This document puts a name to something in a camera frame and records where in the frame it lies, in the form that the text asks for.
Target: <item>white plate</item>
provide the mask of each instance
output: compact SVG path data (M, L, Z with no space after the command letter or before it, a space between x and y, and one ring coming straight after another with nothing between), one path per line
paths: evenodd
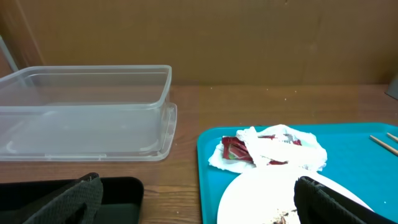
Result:
M336 182L316 172L289 165L251 169L229 184L218 207L217 224L264 223L276 208L294 207L294 184L307 176L368 208L361 199Z

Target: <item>chopstick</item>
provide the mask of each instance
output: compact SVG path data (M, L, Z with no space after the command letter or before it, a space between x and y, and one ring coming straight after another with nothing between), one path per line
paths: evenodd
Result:
M384 143L384 142L378 140L378 139L375 138L374 136L370 136L370 138L371 138L374 142L376 142L376 143L378 143L379 145L381 145L382 147L386 148L388 151L392 152L394 155L398 156L398 150L397 150L397 149L394 149L393 147L387 145L386 143Z
M390 133L387 133L387 135L388 135L392 140L398 142L398 138L397 138L397 137L393 136L393 135L390 134Z

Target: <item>white napkin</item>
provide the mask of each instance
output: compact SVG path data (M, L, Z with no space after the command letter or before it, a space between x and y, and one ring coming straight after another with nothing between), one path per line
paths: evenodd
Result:
M299 139L302 146L283 142L287 138L285 134ZM275 139L259 138L271 135L275 135ZM220 142L208 160L211 166L236 173L242 173L256 166L267 166L271 159L279 162L287 161L290 165L315 172L322 171L326 166L326 150L319 145L317 138L311 133L297 131L280 124L271 126L259 133L254 127L239 130L236 132L236 137L244 142L250 156L253 158L254 164L246 161L224 159L224 145Z

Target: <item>black tray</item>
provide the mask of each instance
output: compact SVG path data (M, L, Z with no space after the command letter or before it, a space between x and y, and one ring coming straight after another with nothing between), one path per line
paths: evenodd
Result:
M0 223L10 223L13 211L34 202L72 180L0 184ZM102 206L94 224L139 223L144 186L134 177L105 177Z

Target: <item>wooden tabletop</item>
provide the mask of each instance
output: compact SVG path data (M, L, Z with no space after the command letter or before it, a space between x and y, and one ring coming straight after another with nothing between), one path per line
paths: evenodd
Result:
M201 223L197 138L218 126L383 122L398 125L386 85L173 86L177 130L160 162L0 162L0 182L133 176L145 185L142 223Z

